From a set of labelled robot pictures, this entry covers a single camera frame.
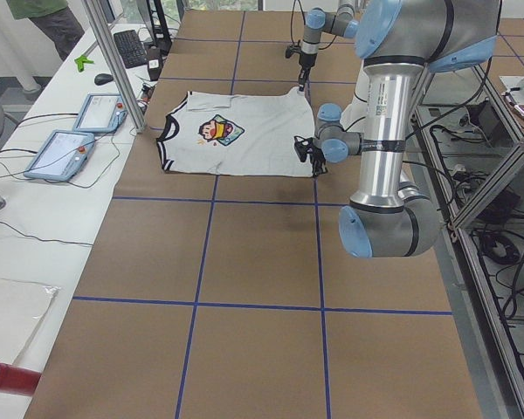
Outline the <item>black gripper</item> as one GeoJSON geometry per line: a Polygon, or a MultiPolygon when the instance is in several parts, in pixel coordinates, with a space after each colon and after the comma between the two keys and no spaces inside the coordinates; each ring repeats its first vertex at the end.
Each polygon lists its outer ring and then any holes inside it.
{"type": "Polygon", "coordinates": [[[310,76],[310,69],[315,65],[318,51],[318,43],[313,44],[305,40],[301,40],[296,44],[291,44],[286,48],[286,58],[291,58],[295,53],[299,55],[301,69],[298,76],[298,87],[300,93],[303,93],[306,90],[310,76]]]}
{"type": "Polygon", "coordinates": [[[314,145],[314,138],[305,138],[299,135],[295,135],[294,139],[294,150],[301,162],[306,162],[309,159],[313,177],[324,175],[328,172],[328,166],[325,156],[320,148],[314,145]]]}

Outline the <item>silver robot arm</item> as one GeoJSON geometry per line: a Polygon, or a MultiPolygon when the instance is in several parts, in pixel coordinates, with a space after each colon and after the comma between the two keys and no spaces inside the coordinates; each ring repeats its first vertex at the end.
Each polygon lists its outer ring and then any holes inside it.
{"type": "Polygon", "coordinates": [[[403,174],[412,89],[423,73],[452,72],[493,55],[499,1],[372,1],[361,15],[341,1],[336,12],[311,9],[305,16],[299,84],[314,67],[323,34],[351,38],[368,84],[361,132],[341,124],[344,111],[320,107],[314,136],[296,138],[294,149],[315,175],[326,164],[360,157],[357,191],[339,215],[341,242],[356,258],[410,257],[430,249],[440,223],[428,196],[403,174]]]}
{"type": "Polygon", "coordinates": [[[300,93],[305,91],[318,52],[322,49],[322,34],[327,33],[335,38],[354,38],[359,25],[355,14],[362,12],[365,4],[365,1],[339,1],[336,12],[325,12],[319,7],[312,8],[307,13],[301,12],[304,23],[302,39],[297,42],[291,39],[292,43],[285,52],[286,58],[291,58],[294,54],[299,55],[298,87],[300,93]]]}

